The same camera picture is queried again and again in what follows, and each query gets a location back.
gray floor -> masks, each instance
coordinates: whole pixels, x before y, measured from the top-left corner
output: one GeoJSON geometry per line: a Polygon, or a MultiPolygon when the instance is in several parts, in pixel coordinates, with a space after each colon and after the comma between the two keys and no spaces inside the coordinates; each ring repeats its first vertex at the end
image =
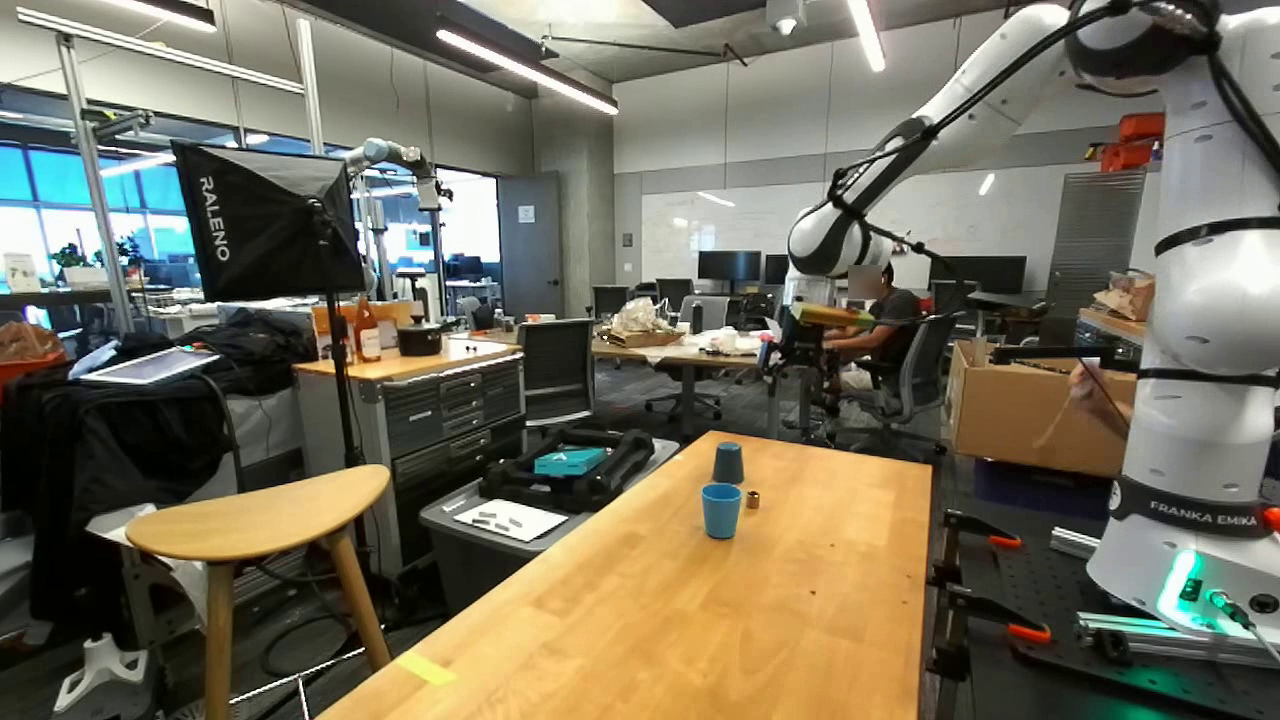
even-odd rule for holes
{"type": "MultiPolygon", "coordinates": [[[[670,437],[670,439],[693,439],[704,427],[730,427],[730,432],[751,432],[751,437],[784,437],[784,439],[802,439],[797,424],[788,424],[797,416],[797,389],[780,385],[778,394],[767,394],[767,389],[755,377],[715,377],[709,385],[700,385],[709,394],[722,394],[722,418],[704,416],[704,418],[670,418],[670,413],[646,413],[646,398],[679,391],[677,381],[646,367],[646,364],[604,364],[598,370],[598,416],[593,424],[602,427],[650,427],[651,437],[670,437]]],[[[873,424],[859,413],[849,413],[846,424],[859,427],[873,424]]],[[[974,488],[974,465],[966,460],[942,460],[942,488],[948,492],[969,492],[974,488]]],[[[237,615],[237,689],[257,689],[281,673],[296,673],[310,663],[329,659],[341,645],[345,630],[329,618],[333,607],[341,607],[333,600],[333,589],[281,589],[261,596],[257,602],[242,607],[237,615]]],[[[418,622],[397,622],[397,630],[387,637],[391,649],[409,649],[413,638],[429,637],[429,628],[442,618],[423,618],[434,611],[413,611],[418,622]]],[[[185,638],[177,638],[163,652],[171,675],[168,689],[156,694],[156,704],[168,709],[168,717],[197,717],[197,694],[201,694],[201,637],[189,630],[185,638]]],[[[6,709],[0,717],[54,717],[54,694],[61,689],[61,680],[68,673],[82,668],[82,649],[77,645],[54,645],[19,663],[0,663],[0,694],[6,709]]],[[[310,709],[319,713],[323,704],[333,704],[337,694],[345,694],[351,685],[364,680],[364,659],[347,659],[323,675],[318,675],[310,685],[310,709]]],[[[254,704],[243,704],[242,717],[267,717],[267,720],[294,720],[306,717],[306,709],[296,704],[294,689],[281,689],[271,694],[261,694],[254,704]]]]}

cardboard box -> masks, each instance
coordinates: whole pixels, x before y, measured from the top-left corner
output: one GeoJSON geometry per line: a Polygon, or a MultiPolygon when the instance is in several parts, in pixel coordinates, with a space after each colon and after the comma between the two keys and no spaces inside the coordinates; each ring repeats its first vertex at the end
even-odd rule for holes
{"type": "MultiPolygon", "coordinates": [[[[982,341],[951,345],[951,377],[942,437],[956,454],[1122,474],[1123,439],[1069,408],[1072,361],[987,364],[982,341]]],[[[1134,403],[1134,370],[1104,370],[1110,391],[1134,403]]]]}

cabinet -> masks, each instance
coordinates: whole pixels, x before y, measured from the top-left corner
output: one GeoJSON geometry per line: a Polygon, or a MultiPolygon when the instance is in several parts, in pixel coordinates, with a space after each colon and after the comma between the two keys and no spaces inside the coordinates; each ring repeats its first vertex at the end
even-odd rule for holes
{"type": "MultiPolygon", "coordinates": [[[[337,385],[323,367],[296,367],[310,473],[345,465],[337,385]]],[[[522,350],[355,364],[347,398],[359,454],[391,468],[391,492],[364,515],[371,570],[400,577],[434,553],[420,506],[475,481],[490,460],[522,454],[522,350]]]]}

papers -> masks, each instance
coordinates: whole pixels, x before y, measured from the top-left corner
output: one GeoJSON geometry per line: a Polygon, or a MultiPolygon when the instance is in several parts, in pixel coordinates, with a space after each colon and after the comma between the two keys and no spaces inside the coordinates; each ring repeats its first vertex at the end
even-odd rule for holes
{"type": "Polygon", "coordinates": [[[185,377],[191,367],[205,367],[213,364],[216,350],[201,350],[201,347],[163,347],[163,350],[154,350],[154,354],[135,354],[135,361],[123,361],[123,364],[108,364],[99,370],[87,370],[85,381],[94,385],[160,385],[168,377],[185,377]]]}
{"type": "Polygon", "coordinates": [[[568,515],[514,504],[514,498],[486,498],[475,506],[458,510],[452,519],[527,545],[527,541],[553,531],[555,525],[563,525],[568,515]]]}

ceiling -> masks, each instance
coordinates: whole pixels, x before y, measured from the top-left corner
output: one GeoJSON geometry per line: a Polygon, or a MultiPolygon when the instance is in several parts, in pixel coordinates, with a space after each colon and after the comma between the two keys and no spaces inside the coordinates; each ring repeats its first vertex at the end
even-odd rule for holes
{"type": "MultiPolygon", "coordinates": [[[[767,51],[855,35],[849,0],[802,0],[791,35],[767,26],[766,0],[285,0],[406,51],[452,63],[490,85],[527,91],[526,78],[494,73],[447,42],[458,26],[526,63],[602,86],[700,63],[751,63],[767,51]]],[[[1009,9],[1009,0],[869,0],[882,31],[1009,9]]]]}

